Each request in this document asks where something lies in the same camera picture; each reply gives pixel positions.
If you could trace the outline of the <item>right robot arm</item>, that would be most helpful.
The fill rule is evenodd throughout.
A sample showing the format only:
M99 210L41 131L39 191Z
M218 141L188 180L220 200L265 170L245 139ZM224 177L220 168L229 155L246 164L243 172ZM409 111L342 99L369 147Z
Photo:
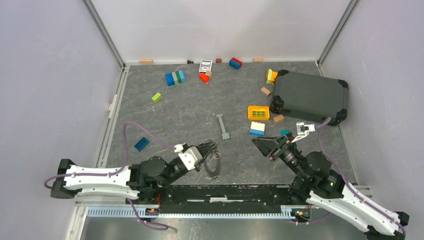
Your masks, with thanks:
M332 169L321 151L306 156L297 149L294 137L256 137L253 144L270 161L281 160L295 174L288 189L295 204L323 208L342 218L366 235L368 240L404 240L410 216L388 210L357 190Z

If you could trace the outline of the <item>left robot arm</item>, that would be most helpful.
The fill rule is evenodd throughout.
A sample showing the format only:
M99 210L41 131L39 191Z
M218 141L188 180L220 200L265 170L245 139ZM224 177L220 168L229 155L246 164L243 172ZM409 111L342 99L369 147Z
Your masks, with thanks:
M212 140L199 145L178 144L177 157L170 162L152 156L120 168L88 168L78 166L70 159L61 159L57 174L46 182L52 182L50 197L55 199L97 195L124 197L135 204L151 204L159 190L191 171L200 171L201 165L217 148L218 143Z

